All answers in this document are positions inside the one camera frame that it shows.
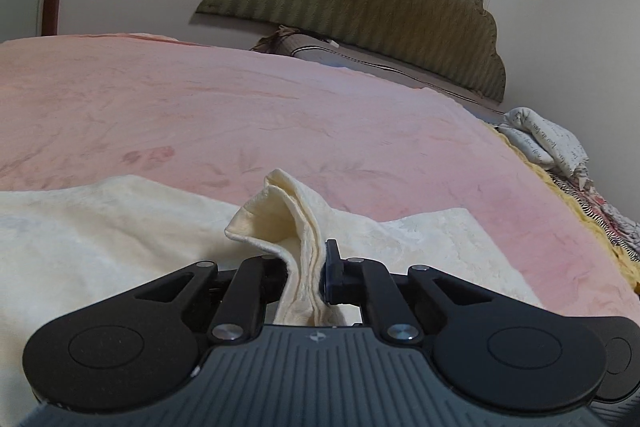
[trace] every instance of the gray mattress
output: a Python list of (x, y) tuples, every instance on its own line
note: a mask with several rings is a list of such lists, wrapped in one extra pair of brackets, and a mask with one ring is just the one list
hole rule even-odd
[(503, 112), (500, 111), (496, 102), (483, 98), (463, 87), (455, 86), (437, 74), (388, 57), (364, 52), (335, 42), (326, 42), (302, 33), (284, 35), (277, 39), (270, 52), (318, 62), (335, 68), (362, 71), (407, 87), (430, 87), (456, 100), (475, 117), (487, 123), (502, 122)]

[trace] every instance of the pink bed sheet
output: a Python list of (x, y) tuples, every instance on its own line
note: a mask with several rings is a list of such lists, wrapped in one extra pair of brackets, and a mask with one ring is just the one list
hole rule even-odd
[(546, 308), (640, 323), (638, 297), (591, 232), (430, 89), (277, 55), (61, 36), (0, 46), (0, 118), (0, 190), (138, 174), (241, 204), (282, 168), (378, 221), (468, 208)]

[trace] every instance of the crosshair logo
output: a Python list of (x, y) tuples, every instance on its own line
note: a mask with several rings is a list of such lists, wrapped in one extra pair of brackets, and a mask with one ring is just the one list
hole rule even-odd
[(316, 344), (319, 344), (325, 340), (326, 335), (322, 333), (322, 331), (316, 331), (316, 333), (311, 333), (311, 335), (309, 335), (309, 338)]

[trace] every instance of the cloud-shaped headboard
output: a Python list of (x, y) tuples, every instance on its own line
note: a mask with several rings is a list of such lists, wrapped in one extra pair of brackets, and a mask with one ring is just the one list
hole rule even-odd
[(197, 12), (268, 21), (402, 60), (502, 101), (505, 71), (483, 0), (203, 0)]

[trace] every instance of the cream cloth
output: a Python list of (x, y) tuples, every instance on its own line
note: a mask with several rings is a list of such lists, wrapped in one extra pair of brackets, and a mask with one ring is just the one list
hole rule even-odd
[(240, 209), (137, 176), (64, 190), (0, 192), (0, 425), (16, 425), (35, 405), (20, 357), (36, 329), (202, 259), (230, 269), (274, 253), (289, 269), (275, 322), (357, 321), (353, 307), (329, 308), (318, 293), (328, 238), (338, 240), (342, 257), (376, 259), (395, 273), (429, 264), (540, 305), (462, 208), (377, 223), (330, 208), (280, 170)]

